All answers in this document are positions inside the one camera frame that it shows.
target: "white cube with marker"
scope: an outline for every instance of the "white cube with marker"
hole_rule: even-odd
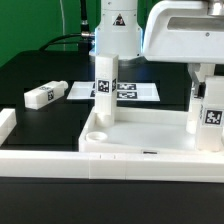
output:
[[[25,107],[38,110],[64,96],[68,83],[52,81],[24,94]]]
[[[95,68],[95,112],[100,126],[114,124],[117,104],[118,55],[100,54]]]

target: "black surface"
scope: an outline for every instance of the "black surface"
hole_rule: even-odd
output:
[[[65,80],[65,97],[36,111],[24,106],[24,92]],[[93,81],[94,64],[75,52],[23,52],[0,70],[0,110],[16,108],[17,126],[4,149],[77,151],[78,137],[93,100],[66,100],[74,81]],[[190,77],[184,64],[147,63],[119,69],[119,81],[155,82],[161,102],[119,102],[118,106],[187,110]]]
[[[222,67],[217,67],[222,74]],[[23,94],[51,80],[94,79],[85,55],[23,52],[0,70],[0,109],[15,107],[18,125],[5,149],[77,150],[92,101],[55,101],[24,108]],[[123,106],[187,110],[190,78],[183,64],[121,68],[120,81],[156,82],[160,103]],[[209,183],[0,178],[2,224],[223,224],[224,185]]]

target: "printed marker sheet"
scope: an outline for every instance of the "printed marker sheet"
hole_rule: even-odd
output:
[[[95,82],[74,82],[68,100],[95,98]],[[155,83],[118,83],[117,100],[160,101]]]

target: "black cable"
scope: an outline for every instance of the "black cable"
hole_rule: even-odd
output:
[[[68,38],[72,38],[72,37],[80,37],[81,33],[71,33],[71,34],[67,34],[67,35],[63,35],[60,37],[56,37],[52,40],[50,40],[48,43],[46,43],[45,45],[43,45],[39,51],[44,51],[46,48],[48,48],[50,45],[53,45],[55,42],[59,41],[59,40],[65,40]]]
[[[56,42],[56,43],[51,43],[49,44],[49,46],[51,45],[60,45],[60,44],[78,44],[78,41],[68,41],[68,42]]]
[[[81,8],[81,32],[89,31],[89,24],[87,20],[86,0],[80,0]]]
[[[80,0],[81,20],[87,20],[86,0]]]

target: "green backdrop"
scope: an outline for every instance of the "green backdrop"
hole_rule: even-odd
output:
[[[17,53],[37,50],[63,34],[60,2],[63,3],[65,33],[80,32],[80,0],[0,0],[0,66]],[[100,2],[87,0],[91,31],[100,22]],[[147,14],[155,3],[156,0],[139,0],[141,27],[144,28]]]

